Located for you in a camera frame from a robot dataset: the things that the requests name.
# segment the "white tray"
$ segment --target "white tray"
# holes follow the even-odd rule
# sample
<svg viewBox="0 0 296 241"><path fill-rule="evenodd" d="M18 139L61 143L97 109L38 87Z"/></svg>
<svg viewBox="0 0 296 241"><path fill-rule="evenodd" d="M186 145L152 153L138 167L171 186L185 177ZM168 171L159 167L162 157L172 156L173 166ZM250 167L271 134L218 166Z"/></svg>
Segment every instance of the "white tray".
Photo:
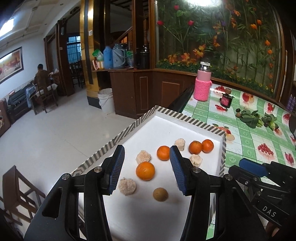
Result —
<svg viewBox="0 0 296 241"><path fill-rule="evenodd" d="M200 153L203 158L200 168L211 175L223 175L225 132L158 106L136 120L72 173L73 176L79 175L83 168L86 173L99 166L106 157L112 156L118 144L124 146L125 159L119 179L132 178L137 189L129 196L124 196L118 189L111 196L104 196L112 236L129 241L180 240L191 197L185 197L179 191L170 161L161 161L156 156L159 146L171 147L178 138L186 141L185 149L181 151L186 158L191 155L188 146L193 140L212 140L214 149L210 153ZM141 150L151 154L150 162L155 166L155 176L150 181L142 181L136 176L136 156ZM90 165L96 158L99 160ZM153 198L152 193L157 187L168 191L169 198L165 202L158 202ZM212 194L210 217L215 208L213 198Z"/></svg>

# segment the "black couch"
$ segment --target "black couch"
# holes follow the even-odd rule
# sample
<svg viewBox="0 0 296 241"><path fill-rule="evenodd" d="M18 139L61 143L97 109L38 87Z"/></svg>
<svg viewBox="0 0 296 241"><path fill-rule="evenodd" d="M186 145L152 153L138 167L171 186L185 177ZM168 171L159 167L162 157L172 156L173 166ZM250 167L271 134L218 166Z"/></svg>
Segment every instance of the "black couch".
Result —
<svg viewBox="0 0 296 241"><path fill-rule="evenodd" d="M8 109L7 114L10 119L10 122L13 124L21 118L24 114L31 110L28 107L27 98L26 98L26 89L33 86L33 83L30 82L23 89L13 93L8 99Z"/></svg>

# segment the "orange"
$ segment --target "orange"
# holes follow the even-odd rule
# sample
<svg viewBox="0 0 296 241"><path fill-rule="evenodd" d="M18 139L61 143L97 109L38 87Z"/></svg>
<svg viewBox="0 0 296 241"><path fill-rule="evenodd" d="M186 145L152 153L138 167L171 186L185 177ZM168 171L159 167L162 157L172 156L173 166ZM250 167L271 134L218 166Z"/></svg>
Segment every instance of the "orange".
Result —
<svg viewBox="0 0 296 241"><path fill-rule="evenodd" d="M170 148L168 146L161 146L157 149L157 157L162 161L170 159Z"/></svg>
<svg viewBox="0 0 296 241"><path fill-rule="evenodd" d="M202 144L199 141L193 141L189 145L189 151L191 154L199 154L202 151Z"/></svg>
<svg viewBox="0 0 296 241"><path fill-rule="evenodd" d="M202 142L202 151L205 152L205 153L209 153L211 152L212 150L214 149L214 143L209 140L209 139L206 139Z"/></svg>
<svg viewBox="0 0 296 241"><path fill-rule="evenodd" d="M150 162L141 162L136 168L136 174L143 181L149 181L154 177L155 167Z"/></svg>

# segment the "fruit print tablecloth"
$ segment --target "fruit print tablecloth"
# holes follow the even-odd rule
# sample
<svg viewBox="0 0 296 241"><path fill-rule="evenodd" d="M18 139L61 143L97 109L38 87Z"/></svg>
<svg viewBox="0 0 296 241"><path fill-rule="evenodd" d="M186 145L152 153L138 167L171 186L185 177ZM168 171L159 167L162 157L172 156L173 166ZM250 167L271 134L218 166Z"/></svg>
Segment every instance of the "fruit print tablecloth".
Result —
<svg viewBox="0 0 296 241"><path fill-rule="evenodd" d="M223 86L213 84L210 97L206 102L197 101L192 96L182 114L214 125L227 133L226 172L232 165L238 165L243 157L258 163L276 161L296 167L296 140L288 127L290 114L266 100L235 89L232 89L231 92L235 98L226 112L219 102L219 98L222 96L219 91L223 90ZM272 131L269 127L264 126L255 129L249 128L235 117L237 108L258 110L260 116L263 116L265 112L274 114L277 117L276 123L279 125L279 129ZM267 178L262 178L262 181L273 184Z"/></svg>

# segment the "sofa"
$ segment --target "sofa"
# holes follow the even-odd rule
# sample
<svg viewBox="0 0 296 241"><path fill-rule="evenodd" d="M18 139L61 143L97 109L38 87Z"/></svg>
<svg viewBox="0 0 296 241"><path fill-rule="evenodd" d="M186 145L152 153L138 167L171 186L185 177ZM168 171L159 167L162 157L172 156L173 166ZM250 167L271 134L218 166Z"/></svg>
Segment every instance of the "sofa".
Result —
<svg viewBox="0 0 296 241"><path fill-rule="evenodd" d="M28 107L27 98L26 98L26 89L28 87L33 86L30 82L22 89L16 91L12 95L9 96L8 99L8 110L7 114L10 119L11 124L16 122L19 118L21 118L24 114L31 110Z"/></svg>
<svg viewBox="0 0 296 241"><path fill-rule="evenodd" d="M0 99L0 136L2 136L10 127L11 123L7 115L6 99Z"/></svg>

